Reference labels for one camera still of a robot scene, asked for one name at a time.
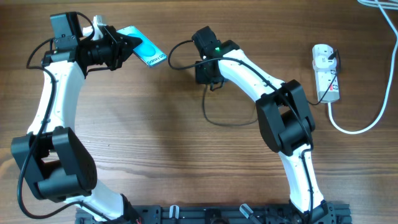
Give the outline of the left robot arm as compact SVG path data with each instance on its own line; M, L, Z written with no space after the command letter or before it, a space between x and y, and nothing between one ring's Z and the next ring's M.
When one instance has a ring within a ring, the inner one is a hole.
M80 90L87 74L116 70L133 54L142 39L120 34L100 16L86 29L80 12L54 14L54 36L38 69L44 73L39 107L25 136L12 140L11 152L19 167L17 202L30 218L22 199L27 185L39 200L59 203L64 210L77 206L96 222L142 223L143 218L123 195L98 180L96 164L75 134Z

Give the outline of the teal Galaxy smartphone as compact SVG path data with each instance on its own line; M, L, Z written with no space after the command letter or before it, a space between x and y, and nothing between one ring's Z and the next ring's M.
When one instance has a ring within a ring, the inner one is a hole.
M135 26L128 26L118 30L118 33L137 37L142 40L142 43L134 48L134 53L147 66L154 67L167 59L167 55L163 53L155 44L153 44L138 28Z

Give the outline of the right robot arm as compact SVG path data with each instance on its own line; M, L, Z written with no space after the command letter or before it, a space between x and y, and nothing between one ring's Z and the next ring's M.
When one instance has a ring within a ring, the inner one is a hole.
M208 26L196 31L192 41L201 57L196 72L211 84L233 82L255 102L260 134L285 169L293 221L320 221L327 214L327 204L313 169L315 121L301 84L269 75L232 40L218 40Z

